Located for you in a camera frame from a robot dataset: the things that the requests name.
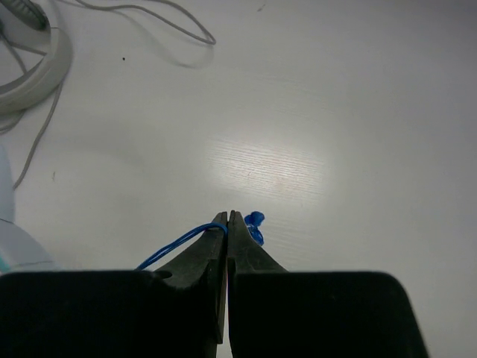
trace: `table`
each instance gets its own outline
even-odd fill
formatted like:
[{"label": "table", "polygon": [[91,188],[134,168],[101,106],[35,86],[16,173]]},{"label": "table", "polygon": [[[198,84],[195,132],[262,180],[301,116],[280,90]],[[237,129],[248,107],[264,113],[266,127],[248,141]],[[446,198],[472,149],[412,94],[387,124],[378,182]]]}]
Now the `table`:
[{"label": "table", "polygon": [[[433,357],[477,356],[475,5],[180,3],[214,49],[59,4],[75,58],[17,224],[65,268],[125,269],[219,211],[260,210],[284,267],[390,272]],[[14,173],[50,103],[3,138]]]}]

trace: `blue string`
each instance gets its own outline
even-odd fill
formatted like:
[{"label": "blue string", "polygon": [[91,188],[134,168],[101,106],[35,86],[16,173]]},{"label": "blue string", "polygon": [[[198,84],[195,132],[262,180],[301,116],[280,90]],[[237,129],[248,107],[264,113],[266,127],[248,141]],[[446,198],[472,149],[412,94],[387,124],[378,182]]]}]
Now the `blue string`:
[{"label": "blue string", "polygon": [[263,246],[264,239],[263,235],[259,230],[259,226],[265,220],[265,215],[259,211],[253,211],[250,215],[245,216],[244,221],[247,225],[248,232],[253,237],[255,242],[260,246]]},{"label": "blue string", "polygon": [[215,227],[218,227],[218,228],[222,229],[224,231],[224,234],[227,235],[227,228],[224,225],[219,224],[217,222],[211,222],[209,224],[204,224],[204,225],[201,225],[201,226],[197,226],[195,229],[192,229],[188,233],[183,234],[176,241],[171,242],[169,245],[166,245],[163,248],[156,251],[149,258],[147,258],[141,265],[137,266],[136,270],[146,269],[148,266],[157,262],[161,257],[164,257],[165,255],[167,255],[169,252],[171,252],[175,248],[178,248],[179,246],[181,246],[184,242],[189,241],[194,236],[197,236],[199,233],[201,233],[205,230],[213,229]]}]

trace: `headphones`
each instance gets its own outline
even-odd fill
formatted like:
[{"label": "headphones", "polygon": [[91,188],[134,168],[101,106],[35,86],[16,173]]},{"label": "headphones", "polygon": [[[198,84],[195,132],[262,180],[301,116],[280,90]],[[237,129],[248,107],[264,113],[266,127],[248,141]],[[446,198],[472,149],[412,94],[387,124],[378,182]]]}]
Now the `headphones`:
[{"label": "headphones", "polygon": [[50,33],[44,58],[22,77],[0,86],[0,114],[6,114],[33,106],[57,88],[69,70],[73,51],[54,0],[0,0],[0,4],[30,28]]}]

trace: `blue knot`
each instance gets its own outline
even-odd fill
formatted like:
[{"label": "blue knot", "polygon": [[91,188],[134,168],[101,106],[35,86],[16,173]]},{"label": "blue knot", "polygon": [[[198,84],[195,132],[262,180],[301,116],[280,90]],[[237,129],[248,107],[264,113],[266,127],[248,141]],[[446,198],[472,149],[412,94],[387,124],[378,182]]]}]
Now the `blue knot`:
[{"label": "blue knot", "polygon": [[265,242],[263,239],[263,235],[259,230],[259,226],[265,220],[265,215],[263,215],[259,211],[253,211],[250,215],[245,216],[244,221],[247,225],[248,232],[253,237],[255,242],[260,246],[263,245]]}]

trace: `headphone ear cup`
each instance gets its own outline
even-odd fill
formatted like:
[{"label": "headphone ear cup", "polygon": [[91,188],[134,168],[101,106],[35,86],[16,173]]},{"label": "headphone ear cup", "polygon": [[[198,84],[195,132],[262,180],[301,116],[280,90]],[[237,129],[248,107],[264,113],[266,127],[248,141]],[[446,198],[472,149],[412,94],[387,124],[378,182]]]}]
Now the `headphone ear cup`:
[{"label": "headphone ear cup", "polygon": [[0,0],[17,19],[34,30],[44,30],[48,20],[43,12],[30,0]]}]

